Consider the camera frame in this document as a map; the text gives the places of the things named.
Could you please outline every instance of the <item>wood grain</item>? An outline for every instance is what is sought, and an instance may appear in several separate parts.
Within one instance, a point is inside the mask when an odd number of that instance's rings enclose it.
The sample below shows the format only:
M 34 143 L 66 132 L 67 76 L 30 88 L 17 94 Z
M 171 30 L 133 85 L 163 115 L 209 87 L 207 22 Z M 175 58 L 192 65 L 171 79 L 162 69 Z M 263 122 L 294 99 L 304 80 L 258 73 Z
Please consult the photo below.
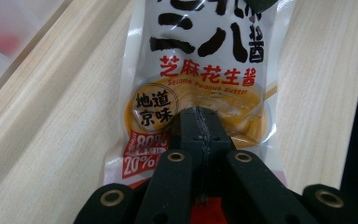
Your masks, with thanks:
M 73 0 L 0 90 L 0 223 L 72 223 L 101 186 L 132 4 Z M 280 75 L 289 188 L 338 186 L 358 96 L 358 2 L 298 1 Z

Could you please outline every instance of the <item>sesame peanut butter packet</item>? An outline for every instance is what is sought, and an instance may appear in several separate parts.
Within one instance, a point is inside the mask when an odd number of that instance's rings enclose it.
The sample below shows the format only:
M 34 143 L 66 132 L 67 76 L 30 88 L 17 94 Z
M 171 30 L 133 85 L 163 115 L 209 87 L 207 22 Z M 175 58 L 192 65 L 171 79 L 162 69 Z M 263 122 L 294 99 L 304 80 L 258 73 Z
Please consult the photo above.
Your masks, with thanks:
M 237 149 L 276 163 L 277 97 L 267 99 L 266 89 L 276 83 L 293 4 L 279 1 L 256 13 L 243 0 L 136 0 L 120 81 L 119 139 L 107 155 L 104 183 L 135 186 L 150 177 L 168 150 L 173 119 L 192 106 L 216 111 Z

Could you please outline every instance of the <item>plastic food packet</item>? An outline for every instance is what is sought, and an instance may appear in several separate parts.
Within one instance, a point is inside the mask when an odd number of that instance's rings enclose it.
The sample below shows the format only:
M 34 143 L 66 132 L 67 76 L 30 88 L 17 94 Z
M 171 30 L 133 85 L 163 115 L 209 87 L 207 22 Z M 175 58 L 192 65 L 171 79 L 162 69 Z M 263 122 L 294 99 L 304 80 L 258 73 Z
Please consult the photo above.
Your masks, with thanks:
M 120 138 L 104 183 L 150 177 L 184 109 L 216 111 L 237 149 L 282 178 L 275 138 L 278 56 L 294 1 L 255 13 L 243 0 L 135 1 L 122 68 Z

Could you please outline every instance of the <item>wooden surface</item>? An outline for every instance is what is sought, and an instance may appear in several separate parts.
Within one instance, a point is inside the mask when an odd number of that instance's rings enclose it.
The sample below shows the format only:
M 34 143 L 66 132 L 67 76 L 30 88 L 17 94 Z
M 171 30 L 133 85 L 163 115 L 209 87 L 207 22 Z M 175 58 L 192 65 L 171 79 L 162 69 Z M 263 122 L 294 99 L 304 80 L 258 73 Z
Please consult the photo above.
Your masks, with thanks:
M 71 223 L 101 186 L 131 9 L 74 0 L 0 90 L 0 223 Z M 280 76 L 289 188 L 338 187 L 358 96 L 358 2 L 298 1 Z

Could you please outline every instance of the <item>red label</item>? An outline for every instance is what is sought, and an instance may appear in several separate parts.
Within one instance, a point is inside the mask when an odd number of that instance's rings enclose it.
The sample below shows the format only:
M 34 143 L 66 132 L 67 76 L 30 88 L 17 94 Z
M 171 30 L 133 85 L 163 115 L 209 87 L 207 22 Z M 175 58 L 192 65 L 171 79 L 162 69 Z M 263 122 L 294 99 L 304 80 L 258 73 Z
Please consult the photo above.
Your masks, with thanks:
M 156 169 L 159 155 L 168 149 L 167 133 L 137 133 L 131 131 L 124 148 L 123 178 Z

